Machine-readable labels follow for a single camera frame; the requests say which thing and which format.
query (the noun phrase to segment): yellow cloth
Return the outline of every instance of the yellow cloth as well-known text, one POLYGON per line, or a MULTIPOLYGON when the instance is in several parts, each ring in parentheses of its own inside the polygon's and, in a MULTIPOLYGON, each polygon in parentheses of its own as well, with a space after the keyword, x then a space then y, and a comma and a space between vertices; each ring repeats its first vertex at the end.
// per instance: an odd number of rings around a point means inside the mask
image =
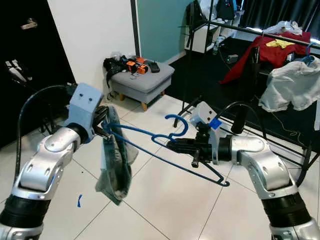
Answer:
POLYGON ((270 42, 266 43, 265 45, 267 47, 281 47, 282 49, 285 49, 286 46, 293 45, 293 44, 294 43, 292 43, 292 42, 276 39, 274 41, 270 41, 270 42))

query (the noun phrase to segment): red garment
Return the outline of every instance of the red garment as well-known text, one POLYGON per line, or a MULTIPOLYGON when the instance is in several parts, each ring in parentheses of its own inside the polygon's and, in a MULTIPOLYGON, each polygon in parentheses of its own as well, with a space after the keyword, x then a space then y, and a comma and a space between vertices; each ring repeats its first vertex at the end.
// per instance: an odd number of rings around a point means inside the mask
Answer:
MULTIPOLYGON (((279 35, 283 37, 291 38, 291 39, 304 41, 307 43, 310 42, 310 36, 311 36, 310 32, 303 32, 302 36, 300 36, 300 35, 294 35, 288 31, 281 33, 279 35)), ((253 43, 246 50, 242 58, 225 75, 224 80, 220 81, 220 84, 226 84, 228 82, 231 82, 235 79, 240 78, 244 70, 247 58, 249 57, 249 54, 251 52, 251 49, 258 47, 259 45, 260 45, 260 49, 259 49, 260 61, 270 62, 275 69, 281 68, 284 65, 284 62, 290 53, 295 52, 298 55, 303 55, 303 56, 306 55, 306 46, 299 45, 299 44, 289 45, 284 49, 282 49, 279 46, 276 46, 276 47, 266 46, 267 43, 273 40, 275 39, 267 36, 256 37, 253 43)))

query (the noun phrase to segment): gray ottoman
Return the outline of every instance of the gray ottoman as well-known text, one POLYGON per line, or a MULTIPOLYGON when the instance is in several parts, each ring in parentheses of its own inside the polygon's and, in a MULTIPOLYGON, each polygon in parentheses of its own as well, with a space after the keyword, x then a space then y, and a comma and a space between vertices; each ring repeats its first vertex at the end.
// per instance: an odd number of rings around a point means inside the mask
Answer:
POLYGON ((114 91, 120 94, 120 100, 125 96, 141 102, 144 111, 147 104, 159 94, 165 94, 165 89, 171 84, 171 76, 175 69, 167 64, 157 62, 160 72, 152 73, 149 69, 145 74, 119 72, 112 76, 111 84, 114 91))

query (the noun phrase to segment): clothes drying rack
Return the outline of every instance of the clothes drying rack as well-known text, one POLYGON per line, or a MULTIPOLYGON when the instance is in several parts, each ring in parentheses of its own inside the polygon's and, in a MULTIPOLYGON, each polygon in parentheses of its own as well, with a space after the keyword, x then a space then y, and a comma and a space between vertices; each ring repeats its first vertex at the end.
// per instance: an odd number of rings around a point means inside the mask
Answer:
MULTIPOLYGON (((191 66, 192 66, 192 51, 193 51, 193 44, 194 44, 194 36, 195 36, 195 32, 204 27, 204 26, 207 26, 207 34, 206 34, 206 38, 208 38, 208 35, 209 35, 209 31, 210 31, 210 26, 211 25, 215 25, 215 26, 218 26, 218 27, 223 27, 223 28, 227 28, 227 29, 232 29, 232 30, 237 30, 237 31, 240 31, 240 32, 245 32, 245 33, 249 33, 249 34, 254 34, 254 35, 258 35, 258 36, 265 36, 265 37, 270 37, 270 38, 274 38, 274 39, 279 39, 279 40, 283 40, 283 41, 287 41, 287 42, 290 42, 290 43, 294 43, 294 44, 299 44, 299 45, 303 45, 303 46, 308 46, 310 48, 313 48, 313 49, 318 49, 320 50, 320 45, 319 44, 314 44, 314 43, 310 43, 310 42, 305 42, 305 41, 301 41, 301 40, 296 40, 296 39, 291 39, 291 38, 288 38, 288 37, 284 37, 284 36, 280 36, 280 35, 275 35, 275 34, 270 34, 270 33, 263 33, 263 32, 259 32, 259 31, 255 31, 255 30, 252 30, 252 29, 249 29, 249 28, 242 28, 242 27, 237 27, 237 26, 233 26, 233 25, 228 25, 228 24, 225 24, 225 23, 220 23, 220 22, 215 22, 215 21, 212 21, 212 12, 213 12, 213 5, 214 5, 214 0, 211 0, 211 5, 210 5, 210 13, 209 13, 209 20, 204 20, 204 23, 197 26, 197 27, 194 27, 194 26, 189 26, 190 29, 189 29, 189 42, 190 42, 190 47, 189 47, 189 50, 187 51, 187 57, 188 57, 188 67, 186 68, 186 74, 185 74, 185 77, 184 77, 184 86, 183 86, 183 99, 182 99, 182 109, 181 111, 177 114, 179 116, 181 116, 182 114, 184 113, 189 113, 191 114, 191 112, 189 111, 189 109, 192 107, 192 106, 196 106, 198 103, 200 103, 200 101, 202 100, 202 96, 199 95, 198 97, 196 97, 193 101, 191 101, 190 104, 188 104, 187 106, 185 106, 186 104, 186 97, 187 97, 187 84, 188 84, 188 78, 190 77, 190 74, 189 71, 191 70, 191 66)), ((205 47, 204 48, 204 54, 206 54, 207 52, 207 48, 205 47)), ((233 124, 232 121, 230 121, 229 119, 226 119, 226 118, 222 118, 223 120, 225 120, 226 122, 230 123, 230 124, 233 124)), ((176 128, 178 126, 178 121, 179 119, 176 118, 174 120, 174 124, 173 126, 176 128)), ((232 134, 234 135, 233 132, 227 130, 227 129, 223 129, 222 130, 228 132, 229 134, 232 134)), ((259 137, 262 137, 261 134, 258 134, 254 131, 251 131, 250 129, 246 129, 246 131, 248 131, 249 133, 253 134, 253 135, 256 135, 256 136, 259 136, 259 137)), ((267 130, 266 131, 267 134, 273 136, 273 137, 276 137, 276 138, 279 138, 279 139, 282 139, 282 140, 285 140, 285 141, 288 141, 288 142, 291 142, 295 145, 298 145, 299 147, 301 147, 304 152, 301 153, 301 152, 298 152, 288 146, 285 146, 283 144, 280 144, 280 143, 277 143, 271 139, 268 139, 269 142, 271 142, 272 144, 274 145, 277 145, 281 148, 284 148, 284 149, 287 149, 289 151, 291 151, 292 153, 294 154, 297 154, 299 156, 301 156, 302 158, 302 163, 300 162, 297 162, 297 161, 294 161, 286 156, 283 156, 282 154, 280 153, 276 153, 279 157, 297 165, 297 166, 300 166, 301 167, 301 172, 298 176, 298 178, 296 179, 296 184, 297 186, 300 186, 302 184, 302 182, 304 181, 305 177, 306 177, 306 174, 307 174, 307 171, 308 169, 313 165, 313 163, 317 160, 317 158, 320 157, 320 152, 317 152, 316 155, 310 160, 311 158, 311 153, 312 153, 312 143, 310 142, 309 145, 304 145, 304 144, 301 144, 299 142, 295 142, 289 138, 286 138, 276 132, 273 132, 273 131, 270 131, 270 130, 267 130)))

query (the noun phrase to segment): orange object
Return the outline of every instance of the orange object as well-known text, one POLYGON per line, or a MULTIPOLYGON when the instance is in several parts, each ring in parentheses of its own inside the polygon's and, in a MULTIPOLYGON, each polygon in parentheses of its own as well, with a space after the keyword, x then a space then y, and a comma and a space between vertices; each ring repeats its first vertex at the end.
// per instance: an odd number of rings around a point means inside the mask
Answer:
POLYGON ((140 56, 136 57, 135 60, 141 64, 143 64, 146 61, 143 57, 140 57, 140 56))
POLYGON ((138 72, 139 74, 145 74, 146 72, 148 72, 148 66, 147 66, 147 65, 144 65, 144 64, 138 66, 137 72, 138 72))
POLYGON ((136 66, 136 63, 134 61, 128 61, 126 63, 126 65, 128 66, 128 70, 131 73, 135 73, 137 71, 137 66, 136 66))

